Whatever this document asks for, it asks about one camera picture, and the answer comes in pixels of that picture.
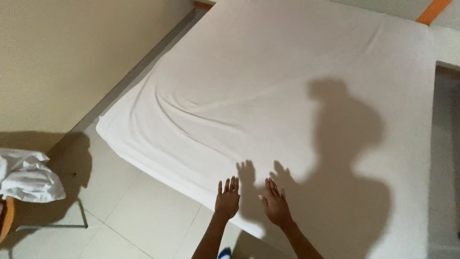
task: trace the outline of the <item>left hand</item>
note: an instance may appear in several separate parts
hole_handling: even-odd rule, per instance
[[[238,194],[238,177],[227,178],[225,181],[224,192],[222,192],[222,181],[219,181],[219,189],[216,198],[214,214],[223,220],[228,221],[233,218],[239,209],[240,195]]]

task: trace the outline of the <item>blue shoe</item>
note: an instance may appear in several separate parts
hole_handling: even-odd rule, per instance
[[[230,259],[231,258],[231,249],[230,247],[224,248],[219,255],[217,256],[217,259]]]

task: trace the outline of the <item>white fitted sheet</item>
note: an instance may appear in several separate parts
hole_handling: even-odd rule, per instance
[[[422,24],[322,0],[222,1],[97,131],[210,209],[239,174],[232,222],[287,253],[257,199],[270,171],[325,258],[424,258],[434,71]],[[237,172],[247,159],[255,171]]]

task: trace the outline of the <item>mattress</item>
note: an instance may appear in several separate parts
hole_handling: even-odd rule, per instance
[[[286,253],[257,198],[269,176],[325,258],[425,258],[434,72],[425,25],[325,0],[222,1],[97,131],[212,210],[219,180],[239,176],[231,222]]]

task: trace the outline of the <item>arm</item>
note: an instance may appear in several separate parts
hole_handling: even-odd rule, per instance
[[[268,219],[281,228],[291,243],[297,258],[299,259],[324,259],[302,234],[297,224],[291,217],[284,189],[278,191],[276,183],[271,179],[265,179],[266,196],[259,195],[264,205]]]
[[[222,193],[222,181],[219,182],[214,215],[209,226],[195,250],[192,259],[216,259],[219,253],[220,241],[224,234],[225,225],[238,211],[240,196],[239,181],[234,176],[227,179]]]

